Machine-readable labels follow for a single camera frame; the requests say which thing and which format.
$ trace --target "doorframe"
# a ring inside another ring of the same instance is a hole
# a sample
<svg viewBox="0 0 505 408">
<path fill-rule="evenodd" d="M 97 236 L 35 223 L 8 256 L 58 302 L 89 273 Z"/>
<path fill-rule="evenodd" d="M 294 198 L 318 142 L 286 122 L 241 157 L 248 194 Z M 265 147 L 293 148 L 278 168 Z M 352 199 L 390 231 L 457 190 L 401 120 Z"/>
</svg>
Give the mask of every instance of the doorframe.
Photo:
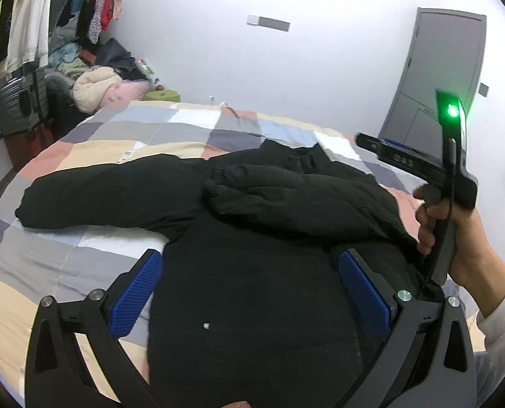
<svg viewBox="0 0 505 408">
<path fill-rule="evenodd" d="M 416 44 L 417 37 L 419 34 L 420 16 L 423 13 L 441 13 L 444 15 L 452 15 L 452 16 L 463 17 L 463 18 L 471 18 L 473 20 L 481 21 L 484 32 L 483 32 L 483 35 L 481 38 L 481 42 L 479 43 L 479 52 L 478 52 L 479 60 L 477 61 L 477 65 L 475 66 L 475 70 L 474 70 L 473 76 L 472 76 L 472 83 L 470 84 L 469 92 L 472 92 L 472 96 L 469 100 L 469 103 L 467 105 L 463 105 L 464 112 L 466 113 L 466 115 L 468 115 L 468 113 L 469 113 L 469 109 L 472 106 L 473 99 L 474 99 L 475 94 L 477 92 L 477 86 L 479 85 L 479 76 L 481 75 L 481 69 L 483 68 L 483 58 L 485 56 L 485 43 L 486 43 L 486 35 L 487 35 L 487 16 L 476 14 L 476 13 L 471 13 L 471 12 L 453 11 L 451 9 L 426 9 L 426 8 L 419 7 L 419 8 L 417 8 L 417 18 L 415 19 L 415 27 L 413 28 L 413 36 L 411 38 L 411 45 L 409 47 L 409 52 L 407 53 L 407 58 L 405 59 L 405 62 L 404 62 L 404 70 L 401 73 L 400 82 L 398 83 L 398 88 L 396 89 L 396 93 L 395 93 L 394 98 L 392 100 L 392 104 L 390 105 L 390 109 L 388 111 L 388 114 L 385 117 L 385 121 L 383 123 L 383 126 L 381 127 L 381 130 L 379 131 L 379 138 L 380 139 L 383 138 L 383 135 L 384 135 L 386 128 L 388 126 L 388 121 L 390 120 L 390 117 L 392 117 L 392 113 L 394 111 L 394 108 L 396 107 L 396 102 L 398 101 L 398 96 L 400 95 L 401 89 L 404 86 L 405 77 L 407 75 L 407 69 L 409 69 L 408 63 L 413 55 L 413 51 L 415 49 L 415 44 Z"/>
</svg>

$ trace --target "handheld device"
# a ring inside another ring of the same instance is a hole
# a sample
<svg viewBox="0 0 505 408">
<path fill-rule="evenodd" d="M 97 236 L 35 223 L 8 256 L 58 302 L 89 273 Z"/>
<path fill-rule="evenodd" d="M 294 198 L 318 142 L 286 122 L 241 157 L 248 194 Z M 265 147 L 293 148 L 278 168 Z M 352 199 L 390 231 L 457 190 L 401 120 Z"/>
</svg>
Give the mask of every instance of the handheld device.
<svg viewBox="0 0 505 408">
<path fill-rule="evenodd" d="M 437 91 L 437 115 L 442 129 L 442 159 L 434 158 L 404 144 L 380 140 L 359 133 L 356 145 L 375 154 L 380 161 L 425 180 L 427 207 L 449 199 L 447 219 L 437 220 L 432 228 L 436 243 L 425 259 L 425 279 L 445 284 L 455 255 L 456 226 L 449 219 L 453 204 L 473 209 L 477 200 L 477 179 L 466 170 L 466 116 L 460 98 L 449 92 Z"/>
</svg>

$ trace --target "finger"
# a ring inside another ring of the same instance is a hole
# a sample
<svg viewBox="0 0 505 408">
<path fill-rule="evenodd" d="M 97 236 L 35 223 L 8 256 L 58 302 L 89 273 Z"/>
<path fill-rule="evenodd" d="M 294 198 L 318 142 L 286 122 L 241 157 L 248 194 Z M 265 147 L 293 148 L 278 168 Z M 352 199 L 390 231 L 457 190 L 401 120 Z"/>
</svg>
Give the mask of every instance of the finger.
<svg viewBox="0 0 505 408">
<path fill-rule="evenodd" d="M 247 402 L 235 402 L 222 408 L 251 408 L 251 406 Z"/>
<path fill-rule="evenodd" d="M 422 243 L 425 247 L 432 248 L 436 243 L 436 238 L 426 226 L 421 226 L 419 229 L 419 242 Z"/>
<path fill-rule="evenodd" d="M 413 192 L 413 197 L 415 199 L 418 199 L 418 200 L 423 200 L 424 199 L 424 187 L 426 185 L 427 184 L 423 184 L 419 188 L 415 189 L 415 191 Z"/>
<path fill-rule="evenodd" d="M 420 225 L 427 225 L 430 221 L 428 214 L 426 213 L 426 207 L 421 205 L 415 212 L 415 219 Z"/>
<path fill-rule="evenodd" d="M 420 253 L 421 255 L 428 256 L 428 255 L 430 255 L 430 253 L 431 253 L 431 251 L 432 251 L 432 248 L 430 248 L 430 247 L 426 247 L 424 244 L 422 244 L 422 243 L 420 243 L 420 242 L 419 242 L 419 243 L 417 244 L 417 250 L 419 251 L 419 253 Z"/>
<path fill-rule="evenodd" d="M 428 207 L 426 213 L 428 216 L 435 219 L 449 218 L 449 200 L 443 200 L 439 204 Z"/>
</svg>

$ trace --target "green light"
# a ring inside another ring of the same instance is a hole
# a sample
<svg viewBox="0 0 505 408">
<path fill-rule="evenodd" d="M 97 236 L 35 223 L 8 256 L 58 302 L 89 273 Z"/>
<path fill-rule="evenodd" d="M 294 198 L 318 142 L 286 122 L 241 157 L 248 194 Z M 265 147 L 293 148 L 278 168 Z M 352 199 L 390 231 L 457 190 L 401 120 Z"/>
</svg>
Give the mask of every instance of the green light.
<svg viewBox="0 0 505 408">
<path fill-rule="evenodd" d="M 447 113 L 452 118 L 457 118 L 457 116 L 460 115 L 460 112 L 458 111 L 458 107 L 453 106 L 452 104 L 449 104 L 449 107 L 447 107 Z"/>
</svg>

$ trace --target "metal screw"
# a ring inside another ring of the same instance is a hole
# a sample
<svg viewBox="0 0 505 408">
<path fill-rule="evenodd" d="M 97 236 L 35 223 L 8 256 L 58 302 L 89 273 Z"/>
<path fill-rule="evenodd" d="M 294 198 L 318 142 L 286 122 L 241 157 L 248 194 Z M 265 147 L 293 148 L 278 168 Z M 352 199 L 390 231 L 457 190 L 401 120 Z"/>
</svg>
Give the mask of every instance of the metal screw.
<svg viewBox="0 0 505 408">
<path fill-rule="evenodd" d="M 50 307 L 53 302 L 54 302 L 54 299 L 52 298 L 52 296 L 45 296 L 43 299 L 41 299 L 41 306 L 42 307 Z"/>
<path fill-rule="evenodd" d="M 102 297 L 104 297 L 105 291 L 100 288 L 96 288 L 96 290 L 92 290 L 88 297 L 93 301 L 99 301 Z"/>
<path fill-rule="evenodd" d="M 411 296 L 411 293 L 409 293 L 409 291 L 407 291 L 407 290 L 400 290 L 398 292 L 398 298 L 401 301 L 409 302 L 411 300 L 412 296 Z"/>
<path fill-rule="evenodd" d="M 449 299 L 449 305 L 452 307 L 458 307 L 460 305 L 460 300 L 458 300 L 458 297 L 451 296 Z"/>
</svg>

